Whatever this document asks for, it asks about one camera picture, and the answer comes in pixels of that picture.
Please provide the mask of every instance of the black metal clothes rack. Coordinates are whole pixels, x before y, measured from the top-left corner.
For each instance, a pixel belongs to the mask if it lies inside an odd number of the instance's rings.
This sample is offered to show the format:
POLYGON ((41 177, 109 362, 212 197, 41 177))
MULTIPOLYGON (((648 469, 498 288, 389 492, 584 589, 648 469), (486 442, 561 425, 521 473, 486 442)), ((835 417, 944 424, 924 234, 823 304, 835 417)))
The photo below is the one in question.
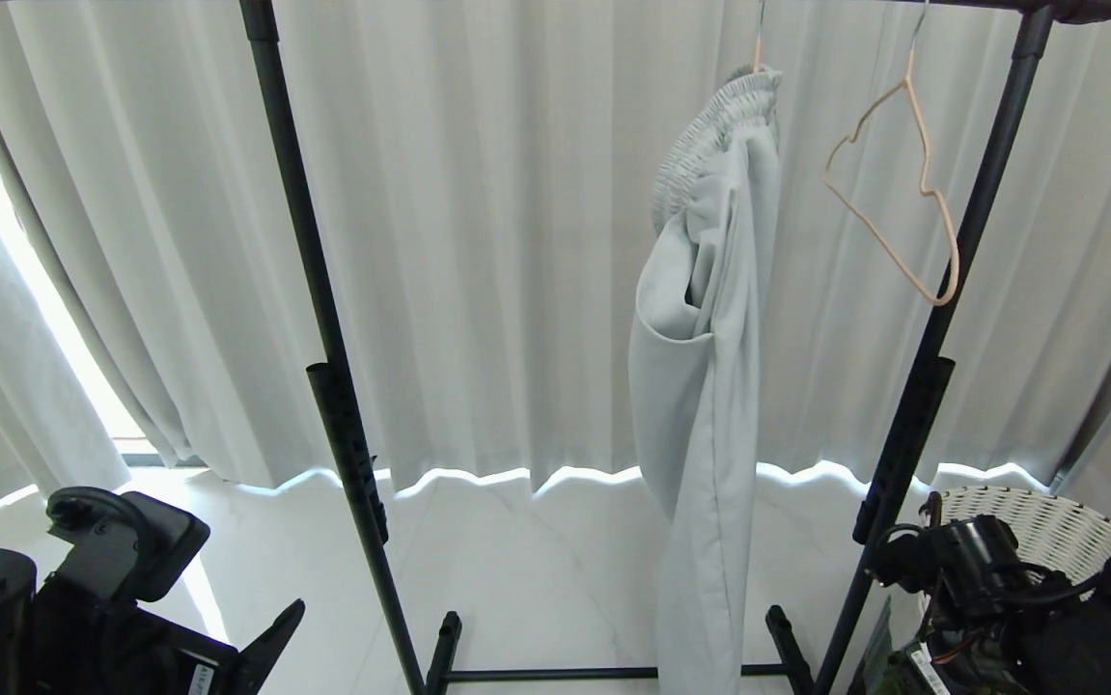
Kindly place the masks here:
MULTIPOLYGON (((953 311, 961 296, 961 283, 967 282, 974 252, 979 249, 983 228, 997 199, 1005 162, 1019 132, 1027 97, 1034 82, 1035 68, 1043 56, 1054 22, 1093 23, 1111 21, 1111 0, 931 0, 933 3, 973 6, 1014 10, 1022 13, 1019 34, 1014 40, 1010 74, 1007 77, 992 131, 984 147, 979 172, 975 173, 958 242, 960 243, 960 291, 951 302, 933 308, 917 349, 907 384, 899 399, 894 421, 890 425, 885 445, 881 450, 875 474, 869 492, 861 503, 852 537, 864 546, 859 564, 851 577, 850 588, 839 613, 838 625, 820 673, 813 681, 812 673, 794 641, 791 622, 780 606, 771 606, 765 622, 777 644, 780 663, 749 664, 741 668, 743 676, 784 676, 797 695, 829 695, 848 644, 859 624, 864 600, 872 588, 868 573, 869 560, 883 528, 898 521, 902 502, 920 462, 931 426, 953 372, 953 362, 940 356, 953 311)), ((271 0, 240 0, 246 20, 247 38, 259 73, 263 105, 268 111, 276 158, 280 164, 284 194, 290 207, 300 259, 313 303, 320 338, 324 344, 327 362, 307 367, 311 387, 324 430, 333 452, 336 471, 340 475, 358 540, 362 543, 367 565, 370 567, 379 604, 392 634, 401 673, 412 695, 444 695, 451 684, 499 683, 536 681, 600 681, 600 678, 657 677, 658 669, 649 668, 564 668, 564 669, 453 669, 452 662, 461 637, 461 618, 449 611, 439 627, 436 652, 423 676, 409 636, 409 624, 401 611, 396 581, 388 564, 383 544, 387 542, 387 515, 376 490, 370 449, 366 443, 357 393, 340 318, 336 312, 333 290, 328 276, 328 264, 320 242, 311 190, 307 183, 302 152, 293 121, 289 91, 281 64, 280 33, 271 0)), ((948 272, 942 278, 942 292, 948 272)))

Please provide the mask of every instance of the pink clothes hanger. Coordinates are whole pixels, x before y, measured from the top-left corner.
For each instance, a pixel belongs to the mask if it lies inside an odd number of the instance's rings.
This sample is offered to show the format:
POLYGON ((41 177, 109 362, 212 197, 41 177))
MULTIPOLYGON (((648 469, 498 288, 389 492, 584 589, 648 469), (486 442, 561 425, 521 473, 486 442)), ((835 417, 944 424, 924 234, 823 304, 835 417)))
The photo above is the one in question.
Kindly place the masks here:
MULTIPOLYGON (((872 105, 864 111, 863 115, 860 115, 859 123, 855 123, 855 131, 848 133, 842 140, 838 141, 834 149, 829 153, 829 160, 825 162, 825 173, 824 181, 829 190, 832 190, 834 195, 838 197, 839 201, 842 201, 847 205, 847 210, 851 211, 852 215, 859 218, 861 223, 864 223, 869 228, 869 232, 872 232, 872 236, 877 238, 877 241, 881 242, 881 246, 885 250, 887 254, 890 254, 890 259, 894 260, 894 264, 899 265, 899 270, 902 271, 904 276, 908 276, 908 281, 917 288, 925 300, 929 300, 934 306, 949 303, 949 300, 953 299, 953 294, 958 291, 958 239, 955 238, 955 232, 953 231, 953 221, 949 216, 949 208, 945 205, 945 198, 942 192, 938 189, 930 189, 929 187, 929 165, 931 163, 931 144, 929 142, 929 129, 924 127, 924 114, 920 110, 920 99, 917 98, 917 88, 911 82, 911 71, 917 62, 917 37, 920 36, 920 27, 924 23, 924 14, 929 12, 929 0, 924 0, 924 9, 920 13, 920 19, 917 21, 917 29, 911 34, 911 51, 908 52, 908 71, 907 74, 902 75, 899 84, 890 88, 889 92, 882 93, 881 98, 873 101, 872 105), (942 228, 945 230, 945 240, 949 242, 949 282, 945 284, 945 291, 942 295, 935 295, 929 291, 929 286, 925 286, 917 274, 911 272, 908 264, 899 256, 899 252, 894 251, 894 248, 890 246, 890 242, 887 241, 885 234, 881 233, 872 220, 868 218, 854 203, 848 201, 847 197, 842 194, 842 191, 834 185, 833 181, 830 180, 829 170, 834 163, 834 155, 838 151, 842 149, 843 144, 851 142, 852 144, 859 139, 860 131, 863 130, 864 123, 868 122, 869 118, 872 118, 873 111, 877 111, 878 107, 883 104, 891 97, 894 97, 898 92, 908 93, 908 103, 911 105, 911 113, 917 119, 917 130, 920 131, 920 144, 923 147, 924 151, 924 162, 920 170, 920 195, 924 198, 934 198, 938 201, 938 208, 940 208, 940 216, 942 216, 942 228)), ((760 49, 760 36, 758 36, 758 51, 760 49)))

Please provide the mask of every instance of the hanging garment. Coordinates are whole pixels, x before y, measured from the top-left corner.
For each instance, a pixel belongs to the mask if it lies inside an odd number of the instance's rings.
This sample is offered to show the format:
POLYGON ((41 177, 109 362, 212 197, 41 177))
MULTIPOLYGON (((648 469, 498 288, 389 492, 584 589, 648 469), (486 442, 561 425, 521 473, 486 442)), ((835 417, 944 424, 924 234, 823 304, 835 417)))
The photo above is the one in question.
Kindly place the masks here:
POLYGON ((643 477, 673 520, 658 598, 665 695, 740 691, 779 80, 763 70, 719 89, 655 183, 629 386, 643 477))

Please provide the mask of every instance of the white marble floor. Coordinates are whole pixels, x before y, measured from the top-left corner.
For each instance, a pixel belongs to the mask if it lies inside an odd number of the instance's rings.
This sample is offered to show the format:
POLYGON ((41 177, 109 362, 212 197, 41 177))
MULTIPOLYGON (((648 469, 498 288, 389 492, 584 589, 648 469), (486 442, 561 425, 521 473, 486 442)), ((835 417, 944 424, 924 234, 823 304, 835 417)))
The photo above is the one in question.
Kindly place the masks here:
MULTIPOLYGON (((330 475, 262 493, 207 471, 139 470, 130 487, 183 506, 211 526, 210 541, 183 581, 150 611, 242 647, 291 600, 304 598, 306 620, 264 692, 404 692, 349 508, 330 475)), ((538 498, 524 479, 482 487, 440 479, 403 498, 392 498, 383 480, 381 492, 391 530, 388 556, 423 669, 449 610, 466 621, 459 668, 653 664, 653 568, 667 524, 642 481, 568 480, 538 498)), ((832 471, 758 481, 750 663, 777 658, 763 615, 781 603, 805 658, 814 669, 820 664, 858 557, 850 528, 860 493, 860 484, 832 471)), ((909 502, 918 497, 913 492, 909 502)), ((41 575, 57 567, 67 548, 44 533, 47 527, 38 494, 0 506, 0 546, 31 555, 41 575)), ((861 634, 872 625, 873 608, 861 634)), ((858 648, 848 655, 847 672, 858 648)), ((744 692, 790 692, 781 678, 744 683, 744 692)), ((841 679, 838 691, 844 687, 841 679)), ((653 682, 450 689, 467 695, 657 691, 653 682)))

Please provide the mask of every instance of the floor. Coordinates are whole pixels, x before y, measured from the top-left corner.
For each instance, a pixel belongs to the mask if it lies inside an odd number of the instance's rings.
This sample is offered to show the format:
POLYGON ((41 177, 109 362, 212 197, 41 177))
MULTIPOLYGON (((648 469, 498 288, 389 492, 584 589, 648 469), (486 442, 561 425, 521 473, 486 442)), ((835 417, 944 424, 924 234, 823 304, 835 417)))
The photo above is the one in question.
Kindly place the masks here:
MULTIPOLYGON (((1022 483, 1011 477, 993 483, 1022 483)), ((653 567, 665 542, 665 520, 643 481, 571 479, 538 498, 527 479, 489 485, 436 479, 400 498, 393 498, 388 480, 379 485, 388 500, 388 556, 423 669, 449 610, 466 621, 459 668, 653 664, 653 567)), ((306 620, 263 692, 404 692, 349 508, 330 475, 259 492, 208 471, 137 470, 128 487, 183 506, 211 526, 210 541, 183 581, 149 610, 242 647, 291 600, 304 598, 306 620)), ((777 658, 763 624, 772 603, 788 612, 807 659, 814 668, 820 663, 858 557, 850 527, 861 492, 850 474, 829 463, 797 476, 760 476, 748 595, 750 663, 777 658)), ((920 497, 920 490, 912 492, 912 508, 920 497)), ((31 555, 41 576, 57 567, 67 548, 44 533, 44 522, 38 494, 0 506, 0 546, 31 555)), ((861 633, 872 625, 867 621, 861 633)), ((848 664, 854 664, 858 649, 848 664)), ((657 691, 653 682, 450 689, 657 691)), ((790 689, 781 678, 752 677, 743 692, 790 689)))

